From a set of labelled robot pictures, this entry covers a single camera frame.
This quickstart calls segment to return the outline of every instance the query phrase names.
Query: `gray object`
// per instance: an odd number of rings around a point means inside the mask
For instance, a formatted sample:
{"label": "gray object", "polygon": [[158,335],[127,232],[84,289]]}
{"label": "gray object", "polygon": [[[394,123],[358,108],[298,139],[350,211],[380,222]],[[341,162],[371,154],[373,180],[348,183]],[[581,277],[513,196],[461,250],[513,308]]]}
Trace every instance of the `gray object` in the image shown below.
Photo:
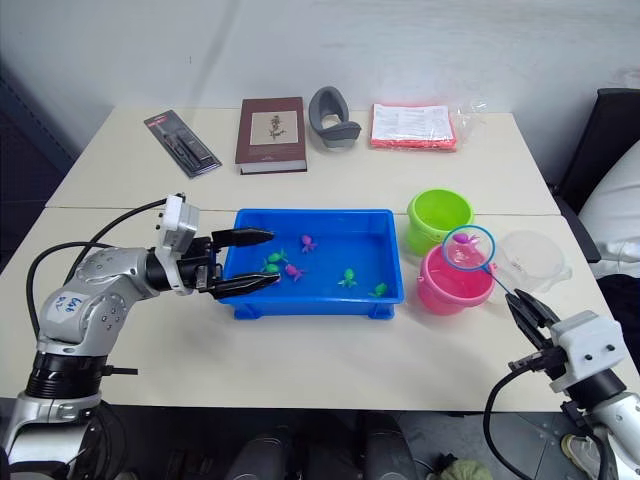
{"label": "gray object", "polygon": [[[323,128],[322,119],[327,115],[337,115],[340,123]],[[309,102],[309,122],[329,148],[351,147],[362,129],[358,123],[349,121],[347,102],[335,87],[323,87],[313,96]]]}

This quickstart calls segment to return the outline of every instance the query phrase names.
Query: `book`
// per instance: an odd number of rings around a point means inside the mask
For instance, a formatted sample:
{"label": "book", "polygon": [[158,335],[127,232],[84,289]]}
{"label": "book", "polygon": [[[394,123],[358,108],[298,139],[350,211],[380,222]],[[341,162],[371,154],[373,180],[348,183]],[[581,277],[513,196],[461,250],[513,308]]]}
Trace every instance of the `book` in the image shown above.
{"label": "book", "polygon": [[236,165],[243,175],[307,171],[302,97],[242,101]]}

